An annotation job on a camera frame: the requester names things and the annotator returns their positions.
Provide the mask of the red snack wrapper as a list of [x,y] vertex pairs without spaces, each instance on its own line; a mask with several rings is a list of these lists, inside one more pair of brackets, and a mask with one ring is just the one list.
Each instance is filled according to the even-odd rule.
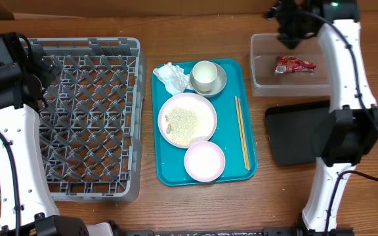
[[300,60],[294,56],[276,57],[275,74],[296,73],[296,72],[313,72],[316,65],[307,61]]

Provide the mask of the grey ceramic bowl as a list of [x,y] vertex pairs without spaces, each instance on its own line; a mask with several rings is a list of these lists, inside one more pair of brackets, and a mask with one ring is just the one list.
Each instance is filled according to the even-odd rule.
[[[202,83],[196,79],[201,74],[215,78],[208,83]],[[224,69],[215,62],[201,61],[198,62],[190,73],[190,84],[192,88],[200,95],[210,98],[218,95],[226,86],[227,76]]]

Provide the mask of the cream white cup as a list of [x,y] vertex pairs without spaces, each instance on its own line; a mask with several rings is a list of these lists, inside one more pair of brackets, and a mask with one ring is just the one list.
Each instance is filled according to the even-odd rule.
[[207,92],[213,87],[213,82],[218,75],[214,63],[203,60],[199,61],[192,69],[192,77],[199,91]]

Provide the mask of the white napkin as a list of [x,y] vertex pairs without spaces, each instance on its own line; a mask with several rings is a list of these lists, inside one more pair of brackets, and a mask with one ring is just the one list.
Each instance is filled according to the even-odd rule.
[[166,91],[172,96],[183,93],[185,90],[193,90],[189,75],[184,73],[180,66],[171,62],[153,70],[154,75],[165,85]]

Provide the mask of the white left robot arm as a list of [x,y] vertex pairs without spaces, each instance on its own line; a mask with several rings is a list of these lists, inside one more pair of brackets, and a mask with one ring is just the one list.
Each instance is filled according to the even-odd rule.
[[121,235],[112,221],[87,226],[61,216],[49,191],[39,145],[39,103],[59,74],[33,55],[25,35],[0,34],[0,234]]

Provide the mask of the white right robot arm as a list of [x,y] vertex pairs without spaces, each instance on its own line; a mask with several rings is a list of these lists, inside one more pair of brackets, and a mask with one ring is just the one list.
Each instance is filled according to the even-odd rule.
[[337,227],[348,179],[378,141],[378,105],[369,87],[360,48],[356,1],[278,1],[266,18],[279,23],[278,39],[294,49],[315,37],[328,72],[330,99],[266,110],[275,161],[281,166],[315,161],[308,202],[293,227],[269,235],[352,235]]

